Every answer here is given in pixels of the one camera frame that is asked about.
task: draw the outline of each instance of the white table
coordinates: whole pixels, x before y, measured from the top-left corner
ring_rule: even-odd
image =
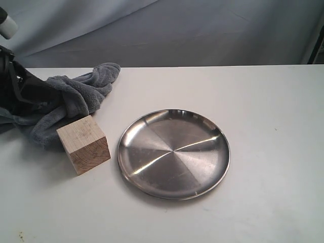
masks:
[[[156,199],[118,171],[124,129],[166,108],[206,116],[229,141],[227,176],[200,198]],[[112,159],[78,177],[65,154],[0,135],[0,242],[323,242],[324,65],[123,68],[95,120]]]

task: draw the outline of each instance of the gray towel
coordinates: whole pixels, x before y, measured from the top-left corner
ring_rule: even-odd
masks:
[[[17,127],[31,142],[44,149],[63,149],[56,130],[98,110],[119,72],[119,65],[104,63],[80,77],[48,78],[46,82],[62,91],[62,96],[36,107],[32,114],[24,117],[13,116],[0,108],[0,133]]]

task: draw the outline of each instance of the stainless steel plate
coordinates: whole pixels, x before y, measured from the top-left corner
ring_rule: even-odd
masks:
[[[152,196],[175,200],[213,189],[230,161],[219,128],[185,110],[161,110],[139,118],[122,135],[117,155],[129,182]]]

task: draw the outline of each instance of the wooden block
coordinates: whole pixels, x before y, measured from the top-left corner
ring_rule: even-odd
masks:
[[[106,136],[90,115],[57,133],[78,175],[110,159]]]

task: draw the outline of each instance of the wood cube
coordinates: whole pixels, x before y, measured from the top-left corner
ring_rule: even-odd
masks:
[[[110,159],[106,136],[90,115],[57,133],[78,175]]]

